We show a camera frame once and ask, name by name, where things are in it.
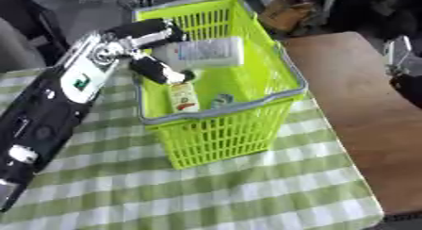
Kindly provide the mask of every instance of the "shopping basket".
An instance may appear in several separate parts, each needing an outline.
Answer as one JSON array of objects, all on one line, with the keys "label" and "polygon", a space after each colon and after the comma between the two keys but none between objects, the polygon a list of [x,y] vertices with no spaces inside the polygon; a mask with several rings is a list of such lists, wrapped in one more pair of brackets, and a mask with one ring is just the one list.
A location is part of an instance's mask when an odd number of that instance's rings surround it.
[{"label": "shopping basket", "polygon": [[[201,111],[172,113],[168,87],[136,77],[139,116],[176,169],[267,150],[307,83],[243,0],[185,0],[134,12],[134,20],[172,18],[192,40],[238,36],[245,64],[205,69],[194,82]],[[220,93],[235,103],[209,109]]]}]

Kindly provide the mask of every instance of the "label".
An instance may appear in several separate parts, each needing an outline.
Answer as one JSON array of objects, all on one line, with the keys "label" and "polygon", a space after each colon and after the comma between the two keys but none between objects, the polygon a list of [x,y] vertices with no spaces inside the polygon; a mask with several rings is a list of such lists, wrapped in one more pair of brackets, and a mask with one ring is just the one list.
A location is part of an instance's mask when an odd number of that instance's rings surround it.
[{"label": "label", "polygon": [[231,40],[206,40],[178,43],[180,60],[205,60],[230,58],[233,54]]},{"label": "label", "polygon": [[198,99],[191,84],[170,86],[170,98],[175,112],[197,112]]}]

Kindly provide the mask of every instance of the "chair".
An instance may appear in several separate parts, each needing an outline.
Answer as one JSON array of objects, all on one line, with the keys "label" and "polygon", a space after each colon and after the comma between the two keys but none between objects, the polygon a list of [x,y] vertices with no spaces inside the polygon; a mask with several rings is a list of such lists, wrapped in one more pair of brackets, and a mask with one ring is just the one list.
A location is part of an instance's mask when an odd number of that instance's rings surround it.
[{"label": "chair", "polygon": [[30,41],[44,38],[37,46],[48,66],[54,65],[69,49],[53,11],[33,0],[0,0],[0,17]]}]

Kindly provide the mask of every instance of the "cardboard box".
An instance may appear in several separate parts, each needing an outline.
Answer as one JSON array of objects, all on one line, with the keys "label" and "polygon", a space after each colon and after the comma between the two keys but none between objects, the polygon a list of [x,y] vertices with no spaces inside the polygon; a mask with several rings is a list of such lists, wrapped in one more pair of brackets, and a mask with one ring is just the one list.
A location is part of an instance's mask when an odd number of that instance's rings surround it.
[{"label": "cardboard box", "polygon": [[301,0],[273,0],[258,19],[265,26],[289,32],[309,15],[313,7],[313,3]]}]

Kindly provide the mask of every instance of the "table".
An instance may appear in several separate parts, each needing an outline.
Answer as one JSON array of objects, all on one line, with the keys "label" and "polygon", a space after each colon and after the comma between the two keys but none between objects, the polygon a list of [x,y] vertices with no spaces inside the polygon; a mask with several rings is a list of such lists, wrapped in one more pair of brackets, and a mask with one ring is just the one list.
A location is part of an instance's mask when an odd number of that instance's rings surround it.
[{"label": "table", "polygon": [[[3,74],[4,108],[39,71]],[[120,70],[63,151],[0,218],[7,229],[361,229],[383,212],[316,101],[269,151],[174,170]]]},{"label": "table", "polygon": [[385,212],[422,209],[422,111],[389,86],[381,55],[351,32],[286,47]]}]

